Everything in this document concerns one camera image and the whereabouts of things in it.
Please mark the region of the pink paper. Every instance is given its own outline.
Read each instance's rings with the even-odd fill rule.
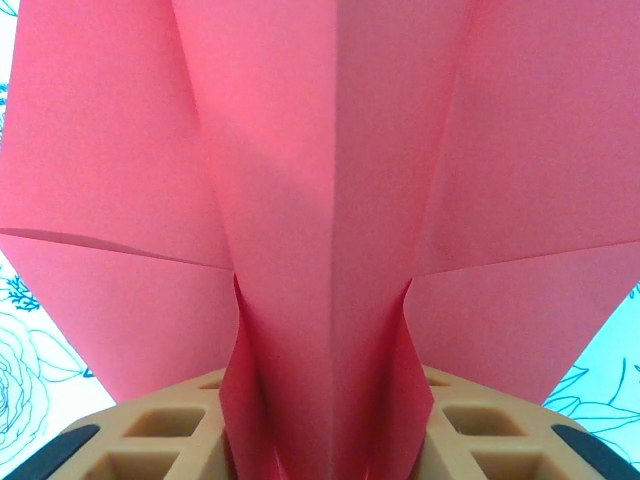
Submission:
[[[0,247],[119,399],[235,340],[243,480],[406,478],[416,349],[539,401],[637,280],[631,0],[20,16]]]

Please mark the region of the patterned tablecloth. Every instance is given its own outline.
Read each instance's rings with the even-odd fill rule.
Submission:
[[[18,3],[0,0],[0,142]],[[0,252],[0,478],[73,421],[113,404]],[[545,406],[581,423],[640,469],[640,284]]]

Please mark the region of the pink origami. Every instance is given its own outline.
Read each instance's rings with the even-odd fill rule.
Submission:
[[[639,41],[631,0],[23,0],[0,248],[118,401],[228,365],[241,480],[404,479],[421,363],[542,401],[637,281]]]

